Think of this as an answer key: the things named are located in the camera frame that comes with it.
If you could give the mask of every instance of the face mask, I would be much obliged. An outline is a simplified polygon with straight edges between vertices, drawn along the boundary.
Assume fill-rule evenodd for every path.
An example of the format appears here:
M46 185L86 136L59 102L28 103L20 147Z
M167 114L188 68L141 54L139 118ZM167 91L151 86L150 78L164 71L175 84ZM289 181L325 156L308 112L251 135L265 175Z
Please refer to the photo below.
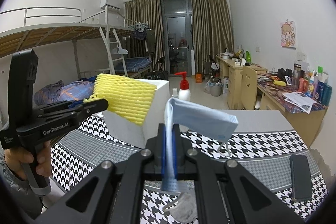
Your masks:
M181 223L190 223L197 218L197 206L195 191L181 193L177 199L163 207L164 212L170 212L170 215Z
M185 192L183 184L175 178L173 164L174 143L172 138L173 124L190 128L211 139L223 142L224 145L238 126L236 116L216 109L205 107L189 101L170 98L165 108L166 147L165 173L161 190L169 192Z

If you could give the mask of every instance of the box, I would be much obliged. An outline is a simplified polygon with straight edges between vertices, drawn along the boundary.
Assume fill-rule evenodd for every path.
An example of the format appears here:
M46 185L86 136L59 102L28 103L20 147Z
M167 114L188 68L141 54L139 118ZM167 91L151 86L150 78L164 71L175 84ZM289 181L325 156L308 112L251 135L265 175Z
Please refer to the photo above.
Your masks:
M105 110L102 112L109 134L123 142L145 148L148 139L158 134L159 123L164 123L164 111L169 99L169 82L165 80L137 79L157 86L153 102L142 126Z
M223 95L229 92L229 77L224 77L223 79Z
M202 83L203 82L203 78L202 78L201 73L197 73L195 78L196 78L196 83Z

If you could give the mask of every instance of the metal screw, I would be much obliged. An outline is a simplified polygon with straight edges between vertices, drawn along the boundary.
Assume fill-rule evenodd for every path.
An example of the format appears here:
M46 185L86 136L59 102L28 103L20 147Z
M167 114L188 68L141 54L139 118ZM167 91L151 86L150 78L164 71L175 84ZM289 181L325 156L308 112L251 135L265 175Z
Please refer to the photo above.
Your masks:
M145 148L145 149L141 150L140 153L141 153L142 156L147 157L147 156L149 156L152 153L152 151L150 151L149 149Z
M196 156L197 155L197 150L194 149L194 148L190 148L190 149L188 149L187 153L188 153L189 156Z
M112 166L112 162L110 162L109 160L105 160L101 163L101 167L103 167L104 169L109 169Z
M235 168L235 167L237 167L238 163L237 163L236 160L227 160L226 165L231 167L231 168Z

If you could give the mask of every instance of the wooden desk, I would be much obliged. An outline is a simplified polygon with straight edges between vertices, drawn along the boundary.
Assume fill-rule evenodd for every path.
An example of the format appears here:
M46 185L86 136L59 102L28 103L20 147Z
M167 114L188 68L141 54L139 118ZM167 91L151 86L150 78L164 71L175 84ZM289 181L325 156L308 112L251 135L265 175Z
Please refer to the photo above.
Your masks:
M217 62L219 63L219 77L222 82L225 77L229 78L228 85L228 95L227 95L227 105L229 109L239 109L241 105L241 84L242 84L242 75L241 70L243 67L240 65L235 65L235 62L231 59L223 59L216 56ZM259 67L256 65L250 66L256 72L267 72L266 68Z
M277 86L271 82L260 82L257 85L262 91L260 110L279 110L300 135L307 147L310 147L318 135L320 125L327 111L327 107L316 102L310 111L286 102L282 93L296 92L291 86Z

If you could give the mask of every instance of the air conditioner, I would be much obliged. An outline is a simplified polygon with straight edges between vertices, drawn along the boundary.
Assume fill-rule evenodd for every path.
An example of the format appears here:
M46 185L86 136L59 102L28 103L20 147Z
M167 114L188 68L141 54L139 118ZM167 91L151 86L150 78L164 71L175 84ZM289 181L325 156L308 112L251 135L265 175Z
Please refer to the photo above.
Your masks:
M100 0L100 8L105 9L106 6L113 10L117 11L120 10L120 8L116 5L116 3L113 0Z

